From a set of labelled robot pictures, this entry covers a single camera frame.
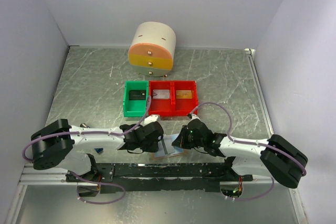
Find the tan leather card holder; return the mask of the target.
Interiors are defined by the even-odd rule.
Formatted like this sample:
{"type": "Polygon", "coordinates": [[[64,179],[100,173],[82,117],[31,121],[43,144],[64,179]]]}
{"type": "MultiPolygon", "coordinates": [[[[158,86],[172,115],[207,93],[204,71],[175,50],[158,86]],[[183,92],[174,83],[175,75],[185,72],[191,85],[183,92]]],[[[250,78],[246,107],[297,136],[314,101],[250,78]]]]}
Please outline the tan leather card holder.
{"type": "Polygon", "coordinates": [[[159,150],[151,154],[152,159],[162,159],[183,155],[185,153],[184,149],[172,145],[177,137],[178,134],[164,135],[163,139],[158,143],[159,150]]]}

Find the silver crest card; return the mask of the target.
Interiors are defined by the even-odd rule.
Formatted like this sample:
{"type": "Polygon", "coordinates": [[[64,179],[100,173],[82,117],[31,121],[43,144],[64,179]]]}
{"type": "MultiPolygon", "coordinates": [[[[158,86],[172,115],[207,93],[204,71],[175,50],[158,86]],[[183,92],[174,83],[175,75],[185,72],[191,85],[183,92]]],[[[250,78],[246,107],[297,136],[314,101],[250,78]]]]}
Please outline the silver crest card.
{"type": "Polygon", "coordinates": [[[153,90],[153,99],[168,100],[170,99],[170,90],[153,90]]]}

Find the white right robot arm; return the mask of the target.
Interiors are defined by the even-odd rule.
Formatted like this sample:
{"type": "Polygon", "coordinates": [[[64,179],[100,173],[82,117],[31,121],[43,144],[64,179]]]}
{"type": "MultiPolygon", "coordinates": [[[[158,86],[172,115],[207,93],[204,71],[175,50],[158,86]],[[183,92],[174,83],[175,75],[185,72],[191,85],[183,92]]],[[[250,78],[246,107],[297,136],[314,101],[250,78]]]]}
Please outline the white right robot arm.
{"type": "Polygon", "coordinates": [[[232,159],[223,167],[223,176],[230,181],[239,176],[271,177],[287,188],[297,188],[308,158],[282,136],[250,140],[213,133],[200,119],[182,126],[172,146],[191,150],[202,148],[211,156],[232,159]]]}

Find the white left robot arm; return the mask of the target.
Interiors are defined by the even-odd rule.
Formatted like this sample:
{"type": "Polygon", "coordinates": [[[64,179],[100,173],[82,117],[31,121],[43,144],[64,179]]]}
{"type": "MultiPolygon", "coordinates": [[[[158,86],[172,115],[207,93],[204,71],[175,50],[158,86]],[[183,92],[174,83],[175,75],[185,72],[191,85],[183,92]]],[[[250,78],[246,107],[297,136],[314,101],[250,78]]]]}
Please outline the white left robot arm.
{"type": "Polygon", "coordinates": [[[111,150],[155,153],[164,131],[160,123],[152,121],[141,125],[121,125],[110,129],[86,129],[73,126],[66,119],[56,120],[31,136],[32,158],[23,152],[25,160],[32,162],[35,170],[63,168],[90,182],[97,178],[93,155],[84,150],[103,148],[111,150]]]}

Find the card with magnetic stripe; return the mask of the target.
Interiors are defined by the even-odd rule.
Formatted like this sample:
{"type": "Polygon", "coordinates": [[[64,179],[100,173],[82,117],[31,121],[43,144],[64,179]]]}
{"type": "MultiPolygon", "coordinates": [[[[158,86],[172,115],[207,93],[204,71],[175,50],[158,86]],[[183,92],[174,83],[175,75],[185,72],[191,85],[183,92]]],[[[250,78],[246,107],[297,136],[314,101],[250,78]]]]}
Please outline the card with magnetic stripe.
{"type": "Polygon", "coordinates": [[[162,140],[162,147],[164,154],[172,154],[174,153],[175,149],[172,146],[172,140],[170,138],[162,140]]]}

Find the black credit card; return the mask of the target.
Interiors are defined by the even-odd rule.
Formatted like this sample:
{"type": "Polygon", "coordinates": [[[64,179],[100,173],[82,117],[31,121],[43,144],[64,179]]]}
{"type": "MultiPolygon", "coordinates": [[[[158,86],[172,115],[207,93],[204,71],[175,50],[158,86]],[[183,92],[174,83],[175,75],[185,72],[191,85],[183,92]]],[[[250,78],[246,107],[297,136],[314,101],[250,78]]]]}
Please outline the black credit card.
{"type": "Polygon", "coordinates": [[[130,90],[129,100],[146,100],[146,90],[130,90]]]}

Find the gold credit card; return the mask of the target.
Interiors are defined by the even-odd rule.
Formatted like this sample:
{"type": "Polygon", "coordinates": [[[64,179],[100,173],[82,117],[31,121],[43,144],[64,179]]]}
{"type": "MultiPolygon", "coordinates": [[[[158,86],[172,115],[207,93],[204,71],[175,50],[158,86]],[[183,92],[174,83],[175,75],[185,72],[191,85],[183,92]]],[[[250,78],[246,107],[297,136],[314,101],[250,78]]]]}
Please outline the gold credit card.
{"type": "Polygon", "coordinates": [[[192,90],[176,90],[177,99],[192,99],[194,92],[192,90]]]}

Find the green plastic bin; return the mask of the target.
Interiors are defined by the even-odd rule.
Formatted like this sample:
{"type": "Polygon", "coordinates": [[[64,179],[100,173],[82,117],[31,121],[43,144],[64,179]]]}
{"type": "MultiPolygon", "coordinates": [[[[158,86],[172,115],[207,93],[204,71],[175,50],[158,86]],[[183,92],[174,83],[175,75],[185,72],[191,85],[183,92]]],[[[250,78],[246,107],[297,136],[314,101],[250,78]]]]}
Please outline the green plastic bin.
{"type": "Polygon", "coordinates": [[[123,115],[125,117],[141,117],[146,111],[149,92],[148,81],[126,81],[123,96],[123,115]],[[130,90],[146,90],[146,100],[129,100],[130,90]]]}

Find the right red plastic bin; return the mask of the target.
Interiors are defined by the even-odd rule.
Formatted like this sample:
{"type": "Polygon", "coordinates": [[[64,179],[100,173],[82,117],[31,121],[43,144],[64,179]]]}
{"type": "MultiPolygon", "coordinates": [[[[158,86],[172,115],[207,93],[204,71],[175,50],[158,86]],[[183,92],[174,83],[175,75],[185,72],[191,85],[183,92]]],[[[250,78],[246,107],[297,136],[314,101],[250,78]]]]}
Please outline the right red plastic bin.
{"type": "Polygon", "coordinates": [[[187,116],[198,105],[196,82],[187,80],[173,81],[173,98],[173,116],[187,116]],[[194,97],[192,99],[177,99],[176,90],[192,90],[194,97]]]}

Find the red plastic bin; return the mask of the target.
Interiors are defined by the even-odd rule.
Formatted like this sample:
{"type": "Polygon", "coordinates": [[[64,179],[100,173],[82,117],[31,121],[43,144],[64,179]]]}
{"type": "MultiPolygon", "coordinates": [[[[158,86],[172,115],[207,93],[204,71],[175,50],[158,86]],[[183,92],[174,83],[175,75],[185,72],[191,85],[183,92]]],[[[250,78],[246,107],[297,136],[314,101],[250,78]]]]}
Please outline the red plastic bin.
{"type": "Polygon", "coordinates": [[[173,110],[173,91],[172,85],[169,81],[149,81],[149,92],[151,95],[151,106],[149,109],[150,114],[158,114],[161,116],[169,116],[173,110]],[[170,99],[157,100],[153,99],[153,90],[170,90],[170,99]]]}
{"type": "Polygon", "coordinates": [[[173,81],[173,98],[173,116],[187,116],[198,105],[196,82],[187,80],[173,81]],[[176,90],[192,90],[194,97],[192,99],[177,99],[176,90]]]}

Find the middle red plastic bin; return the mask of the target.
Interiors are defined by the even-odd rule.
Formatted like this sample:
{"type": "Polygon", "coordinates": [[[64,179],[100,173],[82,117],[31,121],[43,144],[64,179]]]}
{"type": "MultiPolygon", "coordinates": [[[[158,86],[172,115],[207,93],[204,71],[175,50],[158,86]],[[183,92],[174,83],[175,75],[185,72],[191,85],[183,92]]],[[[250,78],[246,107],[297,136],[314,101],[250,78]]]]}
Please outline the middle red plastic bin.
{"type": "Polygon", "coordinates": [[[173,110],[173,91],[172,85],[169,81],[149,81],[149,92],[151,95],[151,106],[149,109],[150,114],[158,114],[161,116],[169,116],[173,110]],[[153,99],[153,90],[170,90],[170,99],[157,100],[153,99]]]}

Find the blue black lighter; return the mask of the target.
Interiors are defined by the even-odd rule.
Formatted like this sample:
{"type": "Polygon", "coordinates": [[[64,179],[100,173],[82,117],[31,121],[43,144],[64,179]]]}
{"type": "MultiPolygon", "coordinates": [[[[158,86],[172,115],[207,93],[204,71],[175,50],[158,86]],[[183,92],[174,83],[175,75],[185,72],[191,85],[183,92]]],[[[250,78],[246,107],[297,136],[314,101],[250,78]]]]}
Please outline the blue black lighter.
{"type": "MultiPolygon", "coordinates": [[[[86,129],[90,128],[90,126],[85,123],[81,123],[80,127],[86,128],[86,129]]],[[[103,148],[95,148],[94,150],[96,151],[97,154],[101,154],[103,152],[103,148]]]]}

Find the round cream drawer cabinet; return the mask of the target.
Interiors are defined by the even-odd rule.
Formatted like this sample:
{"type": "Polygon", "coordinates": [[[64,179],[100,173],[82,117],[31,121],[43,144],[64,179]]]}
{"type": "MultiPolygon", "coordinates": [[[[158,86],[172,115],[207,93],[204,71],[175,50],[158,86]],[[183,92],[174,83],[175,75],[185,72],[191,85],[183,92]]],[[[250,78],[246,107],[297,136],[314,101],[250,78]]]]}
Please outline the round cream drawer cabinet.
{"type": "Polygon", "coordinates": [[[173,69],[176,34],[159,22],[144,22],[135,32],[128,51],[133,69],[142,75],[163,77],[173,69]]]}

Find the aluminium frame rail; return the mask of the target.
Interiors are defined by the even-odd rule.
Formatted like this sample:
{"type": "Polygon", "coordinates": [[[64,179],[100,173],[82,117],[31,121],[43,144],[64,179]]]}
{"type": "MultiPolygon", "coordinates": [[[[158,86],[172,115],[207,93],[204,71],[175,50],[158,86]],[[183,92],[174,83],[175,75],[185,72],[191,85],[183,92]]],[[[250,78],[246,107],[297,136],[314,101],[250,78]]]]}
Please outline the aluminium frame rail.
{"type": "MultiPolygon", "coordinates": [[[[236,183],[235,175],[223,163],[182,163],[182,164],[136,164],[136,163],[99,163],[97,175],[83,175],[90,181],[116,182],[121,179],[166,179],[191,180],[204,179],[207,182],[236,183]]],[[[67,182],[75,177],[62,168],[35,170],[26,165],[20,181],[25,183],[67,182]]]]}

